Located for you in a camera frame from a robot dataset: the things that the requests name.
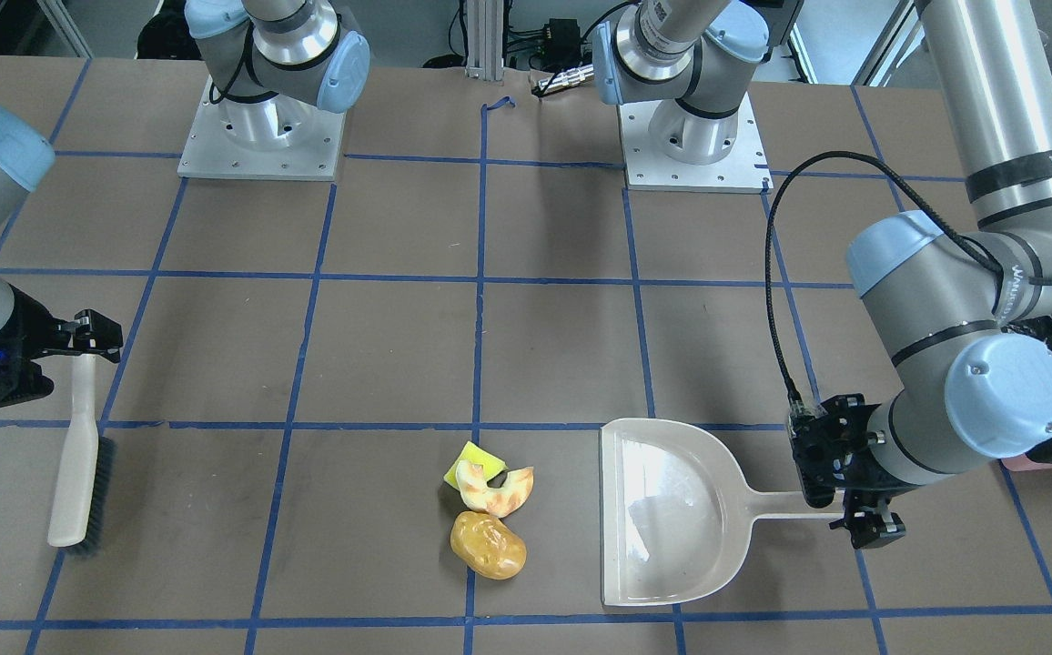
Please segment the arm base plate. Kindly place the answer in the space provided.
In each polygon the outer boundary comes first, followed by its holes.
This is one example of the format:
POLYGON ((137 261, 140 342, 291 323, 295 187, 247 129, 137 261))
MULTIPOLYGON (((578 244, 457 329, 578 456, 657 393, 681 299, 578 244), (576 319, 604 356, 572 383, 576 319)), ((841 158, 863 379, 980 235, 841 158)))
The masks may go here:
POLYGON ((333 182, 346 116, 287 96, 240 104, 203 86, 177 165, 184 178, 333 182))
POLYGON ((716 120, 674 100, 625 104, 618 115, 631 189, 762 195, 773 187, 750 96, 716 120))

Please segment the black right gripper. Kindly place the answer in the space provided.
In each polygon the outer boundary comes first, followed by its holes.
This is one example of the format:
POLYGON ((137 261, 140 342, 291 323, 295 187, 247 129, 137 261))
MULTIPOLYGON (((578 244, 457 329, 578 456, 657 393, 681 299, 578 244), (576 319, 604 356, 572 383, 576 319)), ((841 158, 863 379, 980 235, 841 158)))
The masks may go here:
POLYGON ((13 301, 13 312, 0 328, 0 408, 48 397, 55 382, 36 364, 38 359, 94 354, 121 362, 123 330, 112 318, 85 309, 66 322, 22 291, 15 291, 13 301))

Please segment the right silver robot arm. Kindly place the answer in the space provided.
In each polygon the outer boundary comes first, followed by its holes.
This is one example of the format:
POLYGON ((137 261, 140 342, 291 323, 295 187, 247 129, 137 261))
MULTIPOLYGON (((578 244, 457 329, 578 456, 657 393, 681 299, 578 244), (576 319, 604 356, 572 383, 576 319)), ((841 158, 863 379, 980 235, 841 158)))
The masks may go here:
MULTIPOLYGON (((330 1, 186 1, 185 27, 211 78, 232 142, 288 146, 288 120, 343 115, 367 84, 371 46, 330 1)), ((0 106, 0 225, 55 164, 49 142, 0 106)), ((46 398, 40 359, 122 356, 122 328, 88 309, 56 318, 0 278, 0 408, 46 398)))

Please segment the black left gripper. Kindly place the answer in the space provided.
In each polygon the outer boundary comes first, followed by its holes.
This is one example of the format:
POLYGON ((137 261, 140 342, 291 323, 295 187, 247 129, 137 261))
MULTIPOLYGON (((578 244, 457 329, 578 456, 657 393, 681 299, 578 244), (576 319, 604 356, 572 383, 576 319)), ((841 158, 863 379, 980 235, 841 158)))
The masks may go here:
POLYGON ((893 477, 871 450, 881 442, 879 432, 868 428, 878 408, 862 394, 835 395, 816 409, 796 401, 785 423, 804 500, 825 509, 841 492, 843 516, 830 523, 830 530, 849 532, 855 550, 881 548, 907 535, 899 515, 876 514, 893 497, 893 477))

